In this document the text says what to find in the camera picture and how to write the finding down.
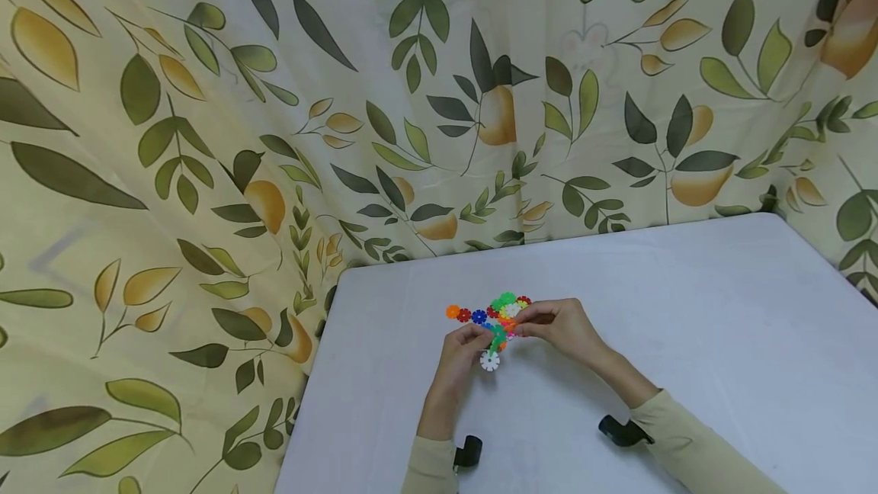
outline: curtain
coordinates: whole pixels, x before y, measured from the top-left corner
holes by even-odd
[[[269,494],[358,265],[762,210],[878,294],[878,0],[0,17],[0,492]]]

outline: dark green leaf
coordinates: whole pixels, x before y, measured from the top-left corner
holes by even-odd
[[[226,361],[229,348],[222,344],[207,344],[190,351],[172,351],[171,355],[197,367],[218,368]]]
[[[730,56],[738,56],[750,39],[756,7],[753,0],[734,0],[723,22],[723,48]]]
[[[325,53],[333,56],[335,61],[356,72],[357,68],[351,64],[351,61],[348,60],[341,51],[341,48],[338,47],[338,43],[335,42],[335,38],[329,33],[327,26],[323,24],[323,20],[320,19],[317,10],[311,4],[308,4],[306,0],[293,0],[293,8],[296,10],[296,18],[299,18],[299,23],[302,24],[302,29],[305,30],[306,35],[311,37],[311,40],[322,48]]]
[[[680,155],[689,140],[689,134],[692,134],[692,106],[686,96],[682,95],[677,100],[671,123],[668,125],[668,152],[671,157],[676,159]]]
[[[24,173],[46,188],[89,203],[146,210],[140,200],[63,154],[22,142],[12,142],[11,147]]]
[[[275,38],[280,35],[280,20],[277,19],[277,9],[271,0],[250,0],[259,12],[262,20],[269,26]]]
[[[486,91],[491,91],[497,85],[495,73],[493,73],[489,49],[485,45],[485,39],[482,38],[482,32],[479,31],[479,26],[476,25],[475,20],[473,20],[472,27],[469,29],[469,61],[473,64],[473,74],[476,77],[476,83],[479,85],[482,94],[485,94]],[[450,118],[451,120],[472,120],[472,118],[445,118]]]
[[[722,151],[699,151],[689,155],[677,165],[679,172],[712,172],[722,170],[740,159],[738,155]]]
[[[439,206],[438,204],[424,204],[412,212],[412,222],[422,222],[432,217],[444,216],[452,210],[454,210],[452,207]]]
[[[427,101],[430,102],[430,107],[433,107],[433,111],[439,113],[442,117],[449,120],[468,120],[470,123],[473,122],[473,117],[466,110],[466,105],[463,105],[463,102],[457,98],[429,95],[427,96]]]
[[[619,170],[627,172],[628,175],[632,175],[635,178],[644,178],[648,175],[651,175],[656,169],[646,161],[638,159],[636,157],[629,157],[628,159],[617,160],[613,163]]]
[[[122,71],[122,107],[134,124],[143,124],[155,114],[162,99],[162,83],[143,56],[135,54]]]
[[[625,93],[625,129],[630,138],[637,143],[656,143],[659,134],[656,125],[640,112],[629,93]]]

